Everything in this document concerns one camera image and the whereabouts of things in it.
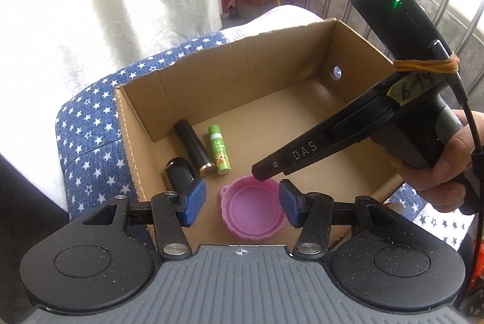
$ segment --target cardboard box flap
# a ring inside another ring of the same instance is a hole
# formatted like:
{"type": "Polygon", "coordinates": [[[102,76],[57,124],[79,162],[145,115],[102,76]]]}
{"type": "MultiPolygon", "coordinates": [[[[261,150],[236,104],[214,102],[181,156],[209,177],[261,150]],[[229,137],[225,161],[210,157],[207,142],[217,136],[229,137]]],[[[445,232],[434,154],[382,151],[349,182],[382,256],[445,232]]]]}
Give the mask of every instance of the cardboard box flap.
{"type": "Polygon", "coordinates": [[[180,119],[197,124],[319,75],[335,25],[331,19],[196,52],[124,90],[157,141],[180,119]]]}

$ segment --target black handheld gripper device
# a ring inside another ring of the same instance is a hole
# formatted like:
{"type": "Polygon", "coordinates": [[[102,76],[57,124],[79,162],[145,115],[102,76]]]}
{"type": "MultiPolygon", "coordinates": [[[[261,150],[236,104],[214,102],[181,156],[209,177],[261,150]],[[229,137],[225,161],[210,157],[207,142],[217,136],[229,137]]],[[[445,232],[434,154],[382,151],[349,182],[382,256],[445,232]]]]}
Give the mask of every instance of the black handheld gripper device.
{"type": "MultiPolygon", "coordinates": [[[[449,58],[449,46],[415,0],[350,1],[396,59],[449,58]]],[[[368,137],[414,168],[432,167],[445,144],[463,128],[439,95],[454,85],[455,74],[392,73],[253,165],[252,174],[261,181],[280,172],[288,175],[368,137]]],[[[466,188],[461,213],[477,213],[479,182],[473,171],[453,181],[466,188]]]]}

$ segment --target pink bottle cap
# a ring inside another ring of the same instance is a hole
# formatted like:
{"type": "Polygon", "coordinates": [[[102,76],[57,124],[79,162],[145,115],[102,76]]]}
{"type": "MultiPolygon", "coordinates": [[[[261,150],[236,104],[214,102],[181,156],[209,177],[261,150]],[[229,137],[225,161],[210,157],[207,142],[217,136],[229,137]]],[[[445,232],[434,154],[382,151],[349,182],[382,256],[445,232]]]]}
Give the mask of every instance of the pink bottle cap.
{"type": "Polygon", "coordinates": [[[220,191],[222,219],[241,239],[260,241],[282,229],[286,215],[279,204],[279,184],[252,175],[236,179],[220,191]]]}

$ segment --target metal screw head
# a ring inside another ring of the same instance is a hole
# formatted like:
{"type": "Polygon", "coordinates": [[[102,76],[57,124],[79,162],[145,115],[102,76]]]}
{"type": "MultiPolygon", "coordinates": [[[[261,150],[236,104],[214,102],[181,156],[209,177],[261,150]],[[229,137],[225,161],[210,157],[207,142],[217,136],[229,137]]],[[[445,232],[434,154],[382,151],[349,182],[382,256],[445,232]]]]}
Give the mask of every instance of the metal screw head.
{"type": "Polygon", "coordinates": [[[163,251],[169,256],[181,256],[188,251],[188,247],[184,244],[167,244],[163,251]]]}
{"type": "Polygon", "coordinates": [[[305,242],[298,246],[298,250],[299,253],[312,255],[321,253],[322,249],[321,246],[319,246],[318,244],[314,244],[312,242],[305,242]]]}

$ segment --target black circular disc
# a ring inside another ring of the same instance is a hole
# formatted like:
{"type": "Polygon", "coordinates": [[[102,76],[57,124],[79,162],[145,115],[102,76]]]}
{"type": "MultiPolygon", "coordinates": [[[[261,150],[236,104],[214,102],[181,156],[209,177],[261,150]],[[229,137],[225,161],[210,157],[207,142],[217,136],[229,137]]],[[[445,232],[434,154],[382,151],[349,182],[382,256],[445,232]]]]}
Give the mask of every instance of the black circular disc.
{"type": "Polygon", "coordinates": [[[70,277],[89,277],[101,273],[111,263],[111,254],[102,247],[80,245],[59,253],[54,265],[60,273],[70,277]]]}

